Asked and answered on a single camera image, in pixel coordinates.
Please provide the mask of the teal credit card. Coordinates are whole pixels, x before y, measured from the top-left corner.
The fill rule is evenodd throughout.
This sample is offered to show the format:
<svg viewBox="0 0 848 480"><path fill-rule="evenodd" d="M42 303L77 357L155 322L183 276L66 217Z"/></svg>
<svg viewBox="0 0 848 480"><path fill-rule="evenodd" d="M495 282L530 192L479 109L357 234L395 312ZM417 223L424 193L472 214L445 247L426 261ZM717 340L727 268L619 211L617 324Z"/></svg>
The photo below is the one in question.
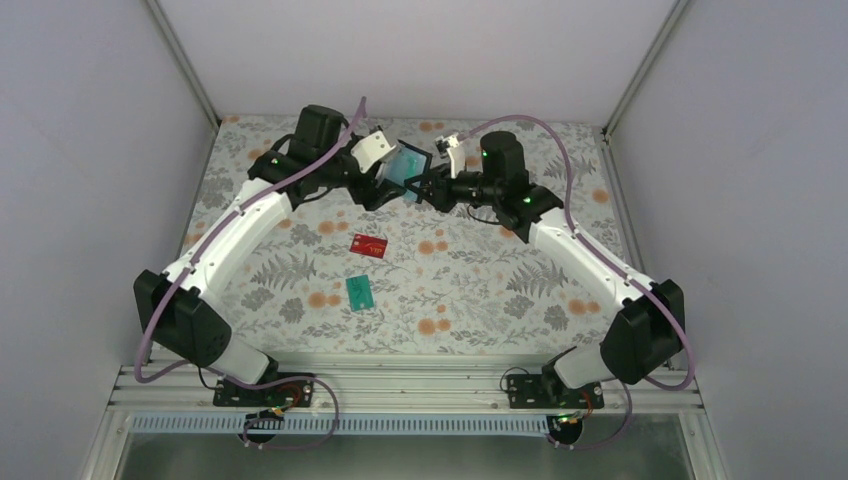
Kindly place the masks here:
<svg viewBox="0 0 848 480"><path fill-rule="evenodd" d="M375 307L375 301L369 277L359 275L347 278L345 281L350 309L353 312L368 310Z"/></svg>

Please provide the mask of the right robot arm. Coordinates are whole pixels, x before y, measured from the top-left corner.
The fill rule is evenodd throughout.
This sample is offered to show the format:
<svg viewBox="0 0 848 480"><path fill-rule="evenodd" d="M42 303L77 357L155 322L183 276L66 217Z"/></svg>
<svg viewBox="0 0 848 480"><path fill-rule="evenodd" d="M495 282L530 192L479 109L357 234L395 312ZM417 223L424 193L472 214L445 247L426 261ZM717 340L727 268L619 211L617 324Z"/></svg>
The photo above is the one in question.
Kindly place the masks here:
<svg viewBox="0 0 848 480"><path fill-rule="evenodd" d="M549 404L565 407L581 387L596 381L635 385L648 380L686 348L682 289L633 269L569 219L561 198L530 181L523 146L514 134L495 131L482 137L479 172L465 169L458 135L437 138L435 147L445 164L406 180L406 186L444 213L459 203L490 207L501 226L548 255L612 310L601 342L573 347L544 366L541 391Z"/></svg>

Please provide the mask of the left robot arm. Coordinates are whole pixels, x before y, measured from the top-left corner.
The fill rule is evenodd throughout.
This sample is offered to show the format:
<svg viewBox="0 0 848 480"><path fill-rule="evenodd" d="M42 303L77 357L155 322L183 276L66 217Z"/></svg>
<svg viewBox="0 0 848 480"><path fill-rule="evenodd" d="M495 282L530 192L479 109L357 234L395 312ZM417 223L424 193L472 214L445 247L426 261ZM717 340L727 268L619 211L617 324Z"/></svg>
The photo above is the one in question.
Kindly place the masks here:
<svg viewBox="0 0 848 480"><path fill-rule="evenodd" d="M270 402L283 376L268 353L239 339L220 313L221 294L261 241L288 219L310 193L345 188L364 207L402 195L381 179L396 146L380 131L357 127L367 113L360 99L352 117L320 105L304 107L293 132L263 151L231 203L193 246L162 272L142 271L133 291L142 327L133 365L140 384L193 365L236 386L255 405Z"/></svg>

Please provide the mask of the red credit card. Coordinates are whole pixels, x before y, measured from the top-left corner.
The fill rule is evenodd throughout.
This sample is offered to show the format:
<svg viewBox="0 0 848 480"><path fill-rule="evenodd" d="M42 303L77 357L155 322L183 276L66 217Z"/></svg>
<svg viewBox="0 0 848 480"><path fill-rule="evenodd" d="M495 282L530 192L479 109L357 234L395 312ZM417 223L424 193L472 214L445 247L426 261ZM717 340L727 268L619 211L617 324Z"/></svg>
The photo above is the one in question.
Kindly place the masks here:
<svg viewBox="0 0 848 480"><path fill-rule="evenodd" d="M385 256L388 241L383 238L356 233L350 251L359 255L382 259Z"/></svg>

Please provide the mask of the black leather card holder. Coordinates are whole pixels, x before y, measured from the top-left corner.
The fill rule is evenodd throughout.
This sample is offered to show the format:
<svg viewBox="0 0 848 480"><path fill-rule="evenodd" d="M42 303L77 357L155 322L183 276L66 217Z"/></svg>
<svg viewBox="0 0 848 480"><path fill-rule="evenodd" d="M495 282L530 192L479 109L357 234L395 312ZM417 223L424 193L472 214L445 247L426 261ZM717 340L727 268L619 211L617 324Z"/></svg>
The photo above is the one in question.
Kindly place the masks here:
<svg viewBox="0 0 848 480"><path fill-rule="evenodd" d="M425 173L432 163L433 155L403 140L398 141L398 150L389 160L383 178L398 186Z"/></svg>

